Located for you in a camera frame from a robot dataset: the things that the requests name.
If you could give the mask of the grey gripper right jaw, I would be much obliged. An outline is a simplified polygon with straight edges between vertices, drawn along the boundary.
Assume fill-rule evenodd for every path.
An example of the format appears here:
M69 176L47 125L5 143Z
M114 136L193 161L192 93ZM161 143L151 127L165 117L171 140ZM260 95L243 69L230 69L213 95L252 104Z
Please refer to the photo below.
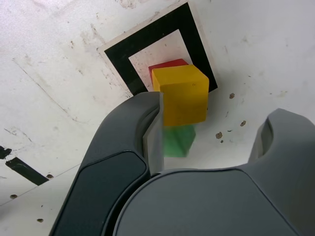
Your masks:
M126 202L116 236L312 236L315 126L277 109L246 164L167 171Z

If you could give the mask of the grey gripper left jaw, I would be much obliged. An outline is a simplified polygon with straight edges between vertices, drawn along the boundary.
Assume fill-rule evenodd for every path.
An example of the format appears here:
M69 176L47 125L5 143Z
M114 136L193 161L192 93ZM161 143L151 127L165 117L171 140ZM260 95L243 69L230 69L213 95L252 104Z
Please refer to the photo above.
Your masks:
M160 94L143 92L112 110L96 131L50 231L52 236L111 236L129 197L150 177L143 137Z

